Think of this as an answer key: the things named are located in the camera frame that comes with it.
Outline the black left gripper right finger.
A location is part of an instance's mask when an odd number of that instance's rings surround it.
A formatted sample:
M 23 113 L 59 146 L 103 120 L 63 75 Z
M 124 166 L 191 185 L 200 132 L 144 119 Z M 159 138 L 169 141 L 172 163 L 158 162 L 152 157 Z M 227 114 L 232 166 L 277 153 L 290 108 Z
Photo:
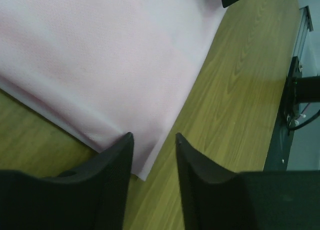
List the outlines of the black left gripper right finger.
M 199 152 L 180 133 L 175 147 L 185 229 L 319 229 L 319 171 L 236 173 Z

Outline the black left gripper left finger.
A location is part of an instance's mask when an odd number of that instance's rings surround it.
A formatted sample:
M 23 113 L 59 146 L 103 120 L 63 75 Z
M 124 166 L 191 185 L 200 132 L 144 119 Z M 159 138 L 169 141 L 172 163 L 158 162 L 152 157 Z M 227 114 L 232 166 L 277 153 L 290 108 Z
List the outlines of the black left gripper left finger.
M 126 133 L 85 163 L 55 177 L 0 172 L 3 230 L 121 230 L 133 162 Z

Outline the pink t-shirt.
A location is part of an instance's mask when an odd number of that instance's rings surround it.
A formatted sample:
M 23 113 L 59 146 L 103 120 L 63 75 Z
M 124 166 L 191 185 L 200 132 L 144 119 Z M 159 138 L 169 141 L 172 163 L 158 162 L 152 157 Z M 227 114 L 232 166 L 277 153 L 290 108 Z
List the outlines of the pink t-shirt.
M 0 87 L 97 152 L 131 132 L 145 180 L 225 13 L 222 0 L 0 0 Z

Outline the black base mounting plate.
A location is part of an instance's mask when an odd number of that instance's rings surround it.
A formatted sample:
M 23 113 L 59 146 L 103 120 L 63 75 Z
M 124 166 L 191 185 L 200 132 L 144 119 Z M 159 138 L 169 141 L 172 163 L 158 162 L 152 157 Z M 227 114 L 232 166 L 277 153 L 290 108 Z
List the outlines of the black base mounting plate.
M 264 171 L 285 171 L 288 166 L 294 132 L 288 130 L 287 122 L 298 114 L 299 106 L 294 104 L 294 81 L 302 77 L 299 58 L 291 60 L 264 164 Z

